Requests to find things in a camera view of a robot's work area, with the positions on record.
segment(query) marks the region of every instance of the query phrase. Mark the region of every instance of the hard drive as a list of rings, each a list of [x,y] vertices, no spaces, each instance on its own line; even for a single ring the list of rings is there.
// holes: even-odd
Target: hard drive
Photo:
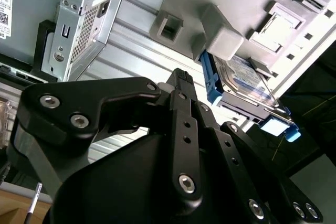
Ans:
[[[299,137],[290,111],[273,96],[265,77],[248,60],[233,56],[225,61],[204,51],[200,61],[209,102],[246,116],[275,136],[284,132],[288,141]]]

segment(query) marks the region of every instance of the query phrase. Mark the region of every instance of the blue plastic tab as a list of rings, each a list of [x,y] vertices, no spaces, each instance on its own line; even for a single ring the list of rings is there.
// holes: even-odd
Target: blue plastic tab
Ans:
[[[294,142],[301,136],[299,128],[296,124],[289,125],[288,123],[270,116],[265,120],[265,122],[260,126],[260,129],[266,131],[273,136],[279,136],[282,133],[285,133],[285,138],[288,142]]]
[[[285,138],[288,142],[292,143],[301,136],[299,132],[299,127],[294,124],[285,130]]]
[[[212,105],[217,105],[222,99],[223,94],[217,91],[216,81],[218,81],[219,77],[218,74],[212,70],[207,51],[201,54],[200,61],[204,73],[207,99]]]

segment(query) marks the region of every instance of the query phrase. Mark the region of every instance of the screw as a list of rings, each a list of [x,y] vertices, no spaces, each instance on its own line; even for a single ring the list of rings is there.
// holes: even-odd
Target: screw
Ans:
[[[70,120],[76,128],[83,129],[89,125],[89,120],[83,115],[73,115]]]
[[[203,110],[209,111],[209,107],[207,105],[202,104],[201,107],[202,107]]]
[[[54,59],[58,62],[64,61],[64,56],[60,52],[54,53]]]
[[[192,194],[195,191],[195,184],[189,176],[181,175],[178,182],[187,194]]]
[[[234,132],[237,132],[237,131],[238,131],[238,128],[237,128],[235,125],[231,124],[230,126],[231,126],[231,128],[234,130]]]
[[[179,93],[178,96],[181,97],[183,100],[187,99],[187,97],[184,94],[182,94],[182,93]]]
[[[147,84],[147,88],[149,88],[152,91],[156,90],[156,86],[154,86],[153,84],[150,84],[150,83]]]
[[[262,208],[258,205],[258,203],[255,200],[250,199],[249,202],[248,202],[248,206],[250,207],[252,213],[259,220],[262,220],[264,218],[264,211],[262,210]]]
[[[54,109],[60,106],[59,99],[52,95],[44,95],[40,98],[40,103],[43,107]]]
[[[306,208],[308,209],[308,211],[310,212],[310,214],[317,219],[319,216],[317,214],[317,212],[313,209],[313,207],[309,204],[306,204]]]
[[[299,214],[299,216],[301,216],[302,218],[304,218],[306,215],[305,213],[302,211],[302,209],[300,208],[300,206],[297,203],[293,203],[294,209],[295,211]]]
[[[65,5],[65,6],[69,6],[69,2],[67,0],[63,0],[62,3]]]

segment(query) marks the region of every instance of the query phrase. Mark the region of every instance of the hard drive label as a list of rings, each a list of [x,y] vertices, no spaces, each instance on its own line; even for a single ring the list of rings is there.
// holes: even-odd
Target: hard drive label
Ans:
[[[13,0],[0,0],[0,38],[12,35],[12,4]]]
[[[226,64],[231,70],[230,77],[239,89],[249,90],[248,95],[260,101],[276,104],[265,83],[248,61],[234,56]]]

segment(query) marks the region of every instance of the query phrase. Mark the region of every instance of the barcode sticker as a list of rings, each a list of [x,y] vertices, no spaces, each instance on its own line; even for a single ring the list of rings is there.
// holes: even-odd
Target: barcode sticker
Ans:
[[[0,0],[0,38],[6,39],[12,35],[12,5],[13,0]]]

